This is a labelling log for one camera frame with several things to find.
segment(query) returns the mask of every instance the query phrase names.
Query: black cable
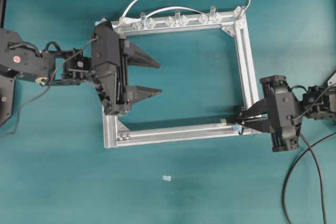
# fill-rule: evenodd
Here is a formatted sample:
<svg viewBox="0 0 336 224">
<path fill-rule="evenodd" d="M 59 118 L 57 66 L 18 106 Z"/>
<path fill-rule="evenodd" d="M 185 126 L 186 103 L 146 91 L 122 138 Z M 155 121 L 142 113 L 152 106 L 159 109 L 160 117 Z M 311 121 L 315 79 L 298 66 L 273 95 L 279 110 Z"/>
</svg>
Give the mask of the black cable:
<svg viewBox="0 0 336 224">
<path fill-rule="evenodd" d="M 53 45 L 53 46 L 55 47 L 55 49 L 56 49 L 58 52 L 62 51 L 62 50 L 61 50 L 61 47 L 60 47 L 60 46 L 58 45 L 58 43 L 55 42 L 55 41 L 50 41 L 50 42 L 48 42 L 48 43 L 46 44 L 46 47 L 43 49 L 43 51 L 44 51 L 44 52 L 48 52 L 49 47 L 50 47 L 51 45 Z"/>
<path fill-rule="evenodd" d="M 315 146 L 318 146 L 319 144 L 323 143 L 324 141 L 332 138 L 336 136 L 336 132 L 335 133 L 332 133 L 320 140 L 318 140 L 316 143 L 314 143 L 313 145 L 311 145 L 312 148 L 314 148 Z M 309 151 L 309 149 L 306 149 L 296 160 L 295 162 L 292 164 L 292 166 L 289 168 L 288 172 L 287 172 L 287 175 L 286 175 L 286 178 L 285 178 L 285 181 L 284 181 L 284 185 L 282 187 L 282 193 L 281 193 L 281 203 L 282 203 L 282 208 L 285 212 L 285 216 L 286 216 L 286 219 L 288 221 L 289 224 L 292 224 L 290 218 L 289 218 L 289 215 L 288 215 L 288 211 L 287 211 L 287 207 L 286 207 L 286 190 L 287 190 L 287 185 L 288 185 L 288 181 L 289 181 L 289 178 L 294 170 L 294 168 L 297 166 L 297 164 L 302 160 L 302 158 L 307 154 L 307 152 Z"/>
<path fill-rule="evenodd" d="M 293 89 L 304 89 L 305 92 L 308 92 L 308 90 L 302 85 L 295 85 L 295 86 L 290 88 L 290 91 L 292 91 Z"/>
<path fill-rule="evenodd" d="M 300 137 L 303 139 L 303 141 L 305 142 L 305 144 L 307 145 L 308 149 L 306 149 L 301 155 L 300 157 L 294 162 L 294 164 L 289 168 L 288 173 L 286 175 L 285 181 L 284 181 L 284 185 L 282 187 L 282 194 L 281 194 L 281 203 L 282 203 L 282 208 L 285 212 L 285 216 L 286 219 L 288 221 L 289 224 L 292 224 L 292 221 L 289 218 L 288 215 L 288 211 L 287 211 L 287 207 L 286 207 L 286 189 L 287 189 L 287 185 L 288 185 L 288 181 L 290 178 L 290 175 L 292 174 L 294 168 L 296 167 L 296 165 L 300 162 L 300 160 L 306 155 L 306 153 L 308 151 L 310 151 L 311 155 L 314 158 L 317 170 L 319 172 L 319 178 L 320 178 L 320 189 L 321 189 L 321 204 L 322 204 L 322 214 L 323 214 L 323 223 L 327 224 L 327 218 L 326 218 L 326 213 L 325 213 L 325 203 L 324 203 L 324 187 L 323 187 L 323 176 L 322 176 L 322 171 L 319 165 L 319 162 L 315 156 L 314 151 L 312 150 L 312 148 L 316 145 L 319 145 L 320 143 L 322 143 L 323 141 L 336 136 L 336 133 L 330 134 L 329 136 L 326 136 L 324 138 L 322 138 L 321 140 L 317 141 L 316 143 L 314 143 L 312 146 L 310 145 L 309 141 L 305 138 L 305 136 L 303 134 L 300 133 Z"/>
<path fill-rule="evenodd" d="M 323 223 L 327 224 L 327 217 L 326 217 L 326 213 L 325 213 L 325 203 L 324 203 L 324 187 L 323 187 L 323 175 L 322 175 L 322 170 L 320 168 L 319 162 L 315 156 L 315 153 L 312 149 L 312 147 L 310 146 L 309 141 L 305 138 L 305 136 L 300 133 L 301 138 L 303 139 L 303 141 L 305 142 L 305 144 L 307 145 L 311 155 L 314 158 L 315 164 L 316 164 L 316 168 L 319 172 L 319 177 L 320 177 L 320 190 L 321 190 L 321 205 L 322 205 L 322 214 L 323 214 Z"/>
<path fill-rule="evenodd" d="M 33 47 L 36 55 L 41 57 L 40 51 L 38 50 L 37 46 L 35 46 L 34 44 L 32 44 L 30 42 L 22 41 L 22 42 L 19 42 L 17 44 L 9 46 L 8 49 L 14 49 L 14 48 L 21 47 L 21 46 Z"/>
<path fill-rule="evenodd" d="M 61 62 L 57 68 L 55 68 L 55 70 L 53 71 L 51 77 L 50 77 L 50 82 L 47 84 L 48 87 L 39 95 L 35 96 L 34 98 L 31 98 L 27 101 L 25 101 L 23 104 L 21 104 L 21 106 L 19 107 L 18 111 L 17 111 L 17 118 L 16 118 L 16 122 L 15 122 L 15 125 L 14 125 L 14 129 L 10 132 L 7 132 L 5 134 L 2 134 L 0 135 L 0 138 L 3 138 L 3 137 L 6 137 L 8 135 L 14 135 L 16 133 L 16 130 L 17 130 L 17 127 L 19 125 L 19 121 L 20 121 L 20 114 L 21 114 L 21 110 L 24 106 L 34 102 L 35 100 L 41 98 L 42 96 L 44 96 L 49 90 L 50 90 L 50 87 L 51 87 L 51 84 L 55 78 L 55 75 L 56 75 L 56 72 L 60 69 L 60 67 L 62 65 L 64 65 L 67 61 L 71 60 L 72 58 L 76 57 L 77 55 L 79 55 L 80 53 L 82 53 L 89 45 L 90 43 L 92 43 L 93 41 L 96 41 L 97 38 L 93 38 L 91 40 L 89 40 L 88 42 L 86 42 L 86 44 L 84 45 L 84 47 L 82 49 L 80 49 L 79 51 L 77 51 L 75 54 L 73 54 L 72 56 L 70 56 L 69 58 L 67 58 L 66 60 L 64 60 L 63 62 Z"/>
<path fill-rule="evenodd" d="M 336 86 L 336 83 L 330 85 L 329 87 L 327 87 L 316 99 L 315 101 L 305 110 L 303 111 L 299 116 L 297 116 L 296 118 L 293 118 L 292 121 L 295 121 L 297 119 L 302 118 L 305 114 L 307 114 L 307 112 L 309 110 L 311 110 L 311 108 L 313 106 L 315 106 L 315 104 L 321 99 L 322 96 L 324 96 L 325 93 L 327 93 L 331 88 L 333 88 L 334 86 Z"/>
</svg>

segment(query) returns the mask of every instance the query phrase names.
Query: aluminum frame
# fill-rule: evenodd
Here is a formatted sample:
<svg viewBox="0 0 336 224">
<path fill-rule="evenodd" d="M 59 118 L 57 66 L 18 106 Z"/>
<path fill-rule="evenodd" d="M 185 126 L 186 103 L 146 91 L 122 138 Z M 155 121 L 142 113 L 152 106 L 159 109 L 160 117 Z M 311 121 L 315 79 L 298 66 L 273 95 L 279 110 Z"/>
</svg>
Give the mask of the aluminum frame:
<svg viewBox="0 0 336 224">
<path fill-rule="evenodd" d="M 175 24 L 167 22 L 167 20 L 172 19 L 171 17 L 153 18 L 151 22 L 155 23 L 155 26 L 143 25 L 140 27 L 132 24 L 121 24 L 115 31 L 121 35 L 135 36 L 203 29 L 222 29 L 235 40 L 244 108 L 248 109 L 259 101 L 259 96 L 244 8 L 238 6 L 232 12 L 219 12 L 215 14 L 215 19 L 214 13 L 204 14 L 208 19 L 206 22 L 200 20 L 200 14 L 185 15 L 187 18 L 185 20 L 188 22 L 187 24 L 184 23 L 184 25 L 181 25 L 176 20 L 176 17 L 174 19 L 176 21 Z M 112 22 L 112 24 L 118 25 L 119 22 Z M 117 116 L 106 116 L 104 113 L 103 131 L 105 148 L 239 135 L 236 125 L 226 123 L 130 131 L 118 120 Z M 244 135 L 258 133 L 258 131 L 253 129 L 244 129 Z"/>
</svg>

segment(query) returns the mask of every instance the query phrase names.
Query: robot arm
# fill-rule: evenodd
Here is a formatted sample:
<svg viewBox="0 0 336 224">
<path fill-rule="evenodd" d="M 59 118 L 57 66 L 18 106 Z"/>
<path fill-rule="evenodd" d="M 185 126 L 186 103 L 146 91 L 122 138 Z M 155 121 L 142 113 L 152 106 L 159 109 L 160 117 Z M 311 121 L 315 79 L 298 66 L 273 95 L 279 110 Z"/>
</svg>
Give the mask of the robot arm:
<svg viewBox="0 0 336 224">
<path fill-rule="evenodd" d="M 271 134 L 274 152 L 299 147 L 298 138 L 302 117 L 315 120 L 335 120 L 336 88 L 309 87 L 299 101 L 288 86 L 285 76 L 271 76 L 260 80 L 264 98 L 248 110 L 242 110 L 228 123 L 238 123 Z"/>
<path fill-rule="evenodd" d="M 128 65 L 159 68 L 160 64 L 113 31 L 110 22 L 96 26 L 93 37 L 97 40 L 92 42 L 92 57 L 88 58 L 78 49 L 63 51 L 55 42 L 48 43 L 43 51 L 39 51 L 33 44 L 24 42 L 18 33 L 0 29 L 0 76 L 5 78 L 0 79 L 0 90 L 6 86 L 8 79 L 13 85 L 10 89 L 12 95 L 0 95 L 6 99 L 13 97 L 14 80 L 37 82 L 42 86 L 73 86 L 91 82 L 104 113 L 120 115 L 129 112 L 134 103 L 161 93 L 158 89 L 129 86 Z M 56 50 L 50 51 L 51 45 Z M 61 78 L 50 82 L 57 58 L 68 60 L 63 65 Z M 3 115 L 1 111 L 0 118 L 8 119 L 8 115 Z"/>
</svg>

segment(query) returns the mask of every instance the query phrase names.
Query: screw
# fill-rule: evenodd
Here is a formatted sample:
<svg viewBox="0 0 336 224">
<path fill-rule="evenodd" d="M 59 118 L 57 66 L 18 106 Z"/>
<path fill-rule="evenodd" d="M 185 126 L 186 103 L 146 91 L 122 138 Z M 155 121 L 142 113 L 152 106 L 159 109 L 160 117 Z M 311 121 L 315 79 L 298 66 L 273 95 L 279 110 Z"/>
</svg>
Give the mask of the screw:
<svg viewBox="0 0 336 224">
<path fill-rule="evenodd" d="M 15 63 L 20 63 L 21 58 L 20 58 L 19 56 L 14 56 L 14 57 L 13 57 L 13 61 L 14 61 Z"/>
<path fill-rule="evenodd" d="M 77 66 L 79 67 L 79 68 L 82 68 L 83 66 L 84 66 L 84 63 L 82 62 L 82 61 L 77 61 Z"/>
</svg>

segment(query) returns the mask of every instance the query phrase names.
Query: metal bracket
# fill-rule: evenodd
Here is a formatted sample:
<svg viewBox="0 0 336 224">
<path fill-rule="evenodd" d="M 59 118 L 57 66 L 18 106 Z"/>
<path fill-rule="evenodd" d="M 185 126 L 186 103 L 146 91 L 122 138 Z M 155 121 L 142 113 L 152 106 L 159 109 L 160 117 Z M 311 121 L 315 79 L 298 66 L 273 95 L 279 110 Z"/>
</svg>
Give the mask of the metal bracket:
<svg viewBox="0 0 336 224">
<path fill-rule="evenodd" d="M 229 34 L 236 44 L 240 82 L 244 98 L 244 108 L 250 108 L 259 101 L 246 15 L 240 16 L 241 7 L 231 12 L 210 12 L 209 14 L 181 15 L 175 17 L 150 18 L 142 24 L 122 23 L 115 31 L 126 36 L 175 33 L 205 29 L 221 29 Z M 112 22 L 117 26 L 119 21 Z M 103 130 L 105 148 L 176 142 L 203 138 L 239 136 L 234 124 L 214 123 L 162 129 L 130 131 L 117 116 L 106 116 L 103 113 Z M 244 128 L 244 135 L 257 134 L 258 131 Z"/>
</svg>

